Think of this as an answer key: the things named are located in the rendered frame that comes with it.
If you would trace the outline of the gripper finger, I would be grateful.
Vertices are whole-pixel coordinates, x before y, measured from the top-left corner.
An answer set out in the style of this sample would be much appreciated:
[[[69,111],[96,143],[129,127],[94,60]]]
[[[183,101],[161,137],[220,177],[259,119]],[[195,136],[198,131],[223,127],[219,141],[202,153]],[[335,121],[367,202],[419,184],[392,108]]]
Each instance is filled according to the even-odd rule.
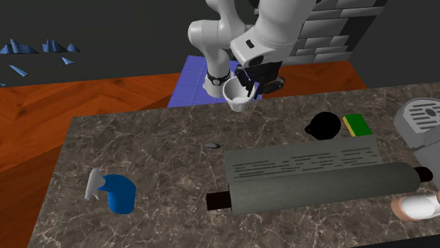
[[[278,76],[275,80],[267,83],[260,83],[257,94],[270,94],[281,89],[284,86],[284,79]]]
[[[239,82],[247,91],[247,97],[255,99],[255,83],[247,77],[240,77]]]

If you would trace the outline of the white cup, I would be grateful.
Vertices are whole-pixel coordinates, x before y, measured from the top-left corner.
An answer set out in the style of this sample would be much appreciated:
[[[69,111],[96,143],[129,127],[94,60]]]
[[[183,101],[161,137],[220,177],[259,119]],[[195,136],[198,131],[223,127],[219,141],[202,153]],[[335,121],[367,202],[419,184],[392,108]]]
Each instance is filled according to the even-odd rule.
[[[223,96],[228,105],[235,112],[243,112],[254,98],[255,92],[255,86],[253,86],[251,92],[249,92],[246,87],[241,85],[237,77],[230,78],[223,86]]]

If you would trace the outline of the black round pot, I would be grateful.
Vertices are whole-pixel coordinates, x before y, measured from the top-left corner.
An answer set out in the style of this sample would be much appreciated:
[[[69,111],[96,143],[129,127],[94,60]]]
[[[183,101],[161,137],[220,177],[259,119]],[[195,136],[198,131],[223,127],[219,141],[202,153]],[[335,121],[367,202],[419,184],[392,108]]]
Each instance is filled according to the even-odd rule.
[[[341,129],[340,118],[331,112],[318,113],[305,127],[305,132],[317,140],[333,139]]]

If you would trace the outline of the blue tiled robot stand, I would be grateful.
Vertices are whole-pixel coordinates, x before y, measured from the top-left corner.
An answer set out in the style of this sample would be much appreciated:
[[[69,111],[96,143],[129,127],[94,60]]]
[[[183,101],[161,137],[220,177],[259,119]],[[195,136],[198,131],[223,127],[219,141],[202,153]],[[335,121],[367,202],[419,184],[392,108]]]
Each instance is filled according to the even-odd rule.
[[[222,98],[208,95],[202,87],[207,74],[207,62],[204,57],[191,56],[186,58],[185,64],[168,103],[168,108],[182,106],[196,106],[203,104],[226,103]]]

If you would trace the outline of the green and yellow sponge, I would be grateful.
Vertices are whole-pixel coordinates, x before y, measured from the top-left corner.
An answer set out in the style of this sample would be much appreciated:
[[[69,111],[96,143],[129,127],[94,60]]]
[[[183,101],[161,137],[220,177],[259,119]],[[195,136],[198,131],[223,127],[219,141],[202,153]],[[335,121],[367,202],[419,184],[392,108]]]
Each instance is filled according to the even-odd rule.
[[[368,124],[361,114],[349,114],[343,117],[343,122],[345,123],[350,135],[352,137],[371,135]]]

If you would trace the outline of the white and peach cylinder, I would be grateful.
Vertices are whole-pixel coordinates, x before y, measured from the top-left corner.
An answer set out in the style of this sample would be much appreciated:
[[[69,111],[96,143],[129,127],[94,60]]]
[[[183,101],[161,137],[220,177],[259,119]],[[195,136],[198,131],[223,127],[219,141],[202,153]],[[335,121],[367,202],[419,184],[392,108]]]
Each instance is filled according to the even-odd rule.
[[[401,197],[391,202],[393,213],[402,221],[421,221],[440,216],[440,191],[430,195]]]

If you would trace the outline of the blue spray bottle white trigger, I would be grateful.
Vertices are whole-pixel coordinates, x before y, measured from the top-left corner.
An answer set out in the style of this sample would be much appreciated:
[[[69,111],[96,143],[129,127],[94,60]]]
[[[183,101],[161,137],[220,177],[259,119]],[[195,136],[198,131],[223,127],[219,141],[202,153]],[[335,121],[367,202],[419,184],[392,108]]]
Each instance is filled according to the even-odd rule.
[[[85,199],[99,199],[98,191],[107,193],[107,201],[112,212],[129,214],[135,208],[136,186],[123,175],[101,175],[98,168],[93,168],[85,190]]]

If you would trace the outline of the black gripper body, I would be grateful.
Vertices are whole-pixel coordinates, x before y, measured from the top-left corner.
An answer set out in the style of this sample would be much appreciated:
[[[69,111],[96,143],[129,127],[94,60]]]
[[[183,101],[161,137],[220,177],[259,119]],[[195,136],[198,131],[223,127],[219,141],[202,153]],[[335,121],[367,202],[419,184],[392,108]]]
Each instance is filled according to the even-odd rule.
[[[281,64],[282,62],[279,61],[250,67],[238,65],[235,69],[235,74],[242,85],[249,85],[254,82],[267,83],[278,77]]]

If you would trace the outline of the grey appliance with round grille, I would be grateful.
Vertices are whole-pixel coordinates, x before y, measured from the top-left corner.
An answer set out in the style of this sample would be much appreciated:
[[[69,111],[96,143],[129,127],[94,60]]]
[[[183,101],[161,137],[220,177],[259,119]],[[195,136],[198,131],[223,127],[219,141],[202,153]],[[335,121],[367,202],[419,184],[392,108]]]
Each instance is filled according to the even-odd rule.
[[[393,124],[440,190],[440,99],[411,99],[398,109]]]

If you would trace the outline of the grey slotted mat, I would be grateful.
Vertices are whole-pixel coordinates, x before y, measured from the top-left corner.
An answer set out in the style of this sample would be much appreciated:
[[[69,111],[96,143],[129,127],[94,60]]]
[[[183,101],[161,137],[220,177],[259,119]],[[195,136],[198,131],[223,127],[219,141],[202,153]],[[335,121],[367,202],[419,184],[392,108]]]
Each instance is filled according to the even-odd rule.
[[[382,164],[374,135],[227,151],[228,184]]]

